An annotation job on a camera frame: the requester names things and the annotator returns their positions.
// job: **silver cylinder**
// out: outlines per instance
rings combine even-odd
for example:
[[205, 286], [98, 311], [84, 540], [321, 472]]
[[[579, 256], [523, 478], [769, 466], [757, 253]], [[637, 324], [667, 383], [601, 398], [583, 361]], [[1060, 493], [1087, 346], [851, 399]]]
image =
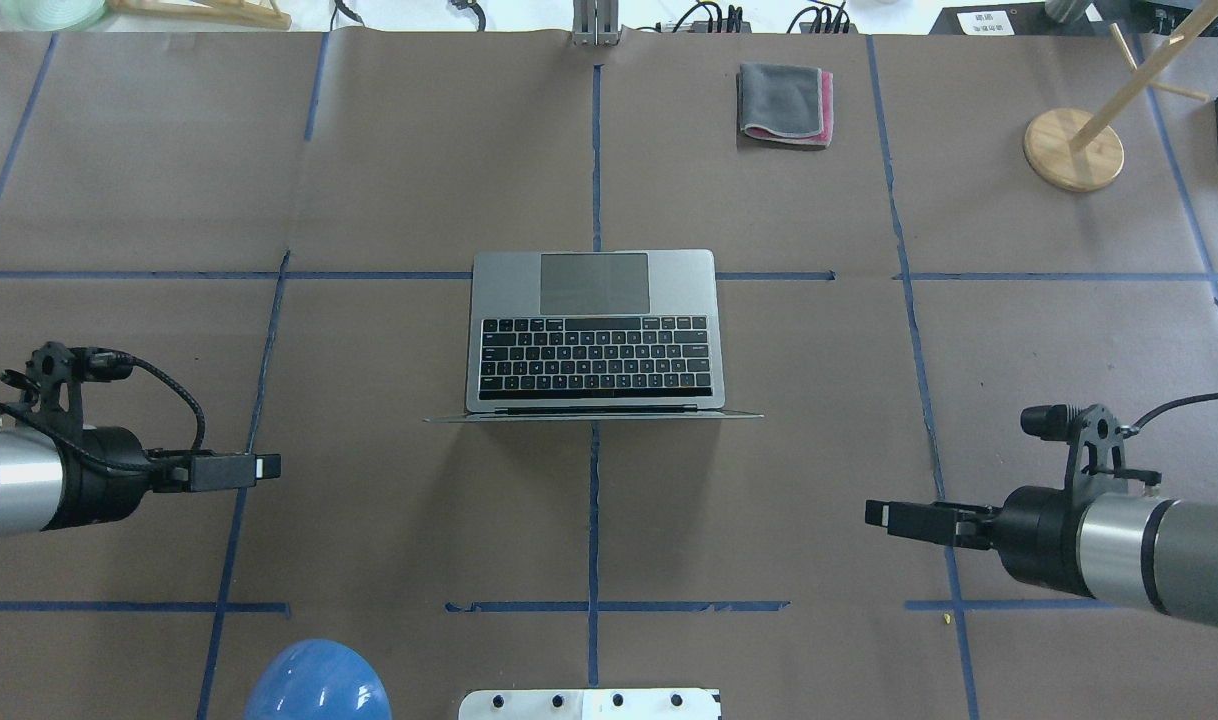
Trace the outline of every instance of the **silver cylinder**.
[[1168, 614], [1218, 627], [1218, 506], [1180, 502], [1164, 513], [1153, 576]]
[[1144, 582], [1142, 545], [1147, 524], [1166, 499], [1107, 493], [1099, 496], [1080, 519], [1077, 560], [1085, 587], [1112, 605], [1153, 610]]
[[0, 536], [45, 529], [62, 502], [62, 457], [29, 428], [0, 430]]
[[1079, 19], [1093, 0], [1044, 0], [1044, 13], [1056, 23]]

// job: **gray cloth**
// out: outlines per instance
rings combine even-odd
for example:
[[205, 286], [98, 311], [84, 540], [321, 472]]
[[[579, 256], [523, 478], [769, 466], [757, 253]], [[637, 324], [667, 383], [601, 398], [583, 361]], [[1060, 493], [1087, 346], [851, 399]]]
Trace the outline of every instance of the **gray cloth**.
[[762, 129], [772, 136], [805, 138], [823, 132], [818, 68], [798, 65], [743, 63], [738, 73], [738, 129]]

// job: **laptop key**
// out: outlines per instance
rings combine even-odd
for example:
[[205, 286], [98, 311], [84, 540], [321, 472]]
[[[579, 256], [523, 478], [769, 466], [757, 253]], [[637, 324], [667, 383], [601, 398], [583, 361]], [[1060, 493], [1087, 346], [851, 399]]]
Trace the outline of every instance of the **laptop key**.
[[639, 318], [568, 318], [568, 331], [638, 331]]

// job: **white label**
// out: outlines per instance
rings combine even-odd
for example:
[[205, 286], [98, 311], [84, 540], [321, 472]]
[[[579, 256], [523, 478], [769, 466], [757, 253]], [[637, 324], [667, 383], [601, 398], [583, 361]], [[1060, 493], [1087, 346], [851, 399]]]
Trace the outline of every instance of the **white label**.
[[978, 13], [956, 13], [965, 35], [1013, 35], [1005, 10], [983, 10]]

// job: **laptop trackpad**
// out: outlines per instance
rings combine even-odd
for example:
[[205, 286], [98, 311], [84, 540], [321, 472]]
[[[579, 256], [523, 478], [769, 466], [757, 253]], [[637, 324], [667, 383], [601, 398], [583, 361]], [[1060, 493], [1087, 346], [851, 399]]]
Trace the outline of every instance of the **laptop trackpad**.
[[544, 316], [649, 313], [649, 256], [644, 252], [542, 255]]

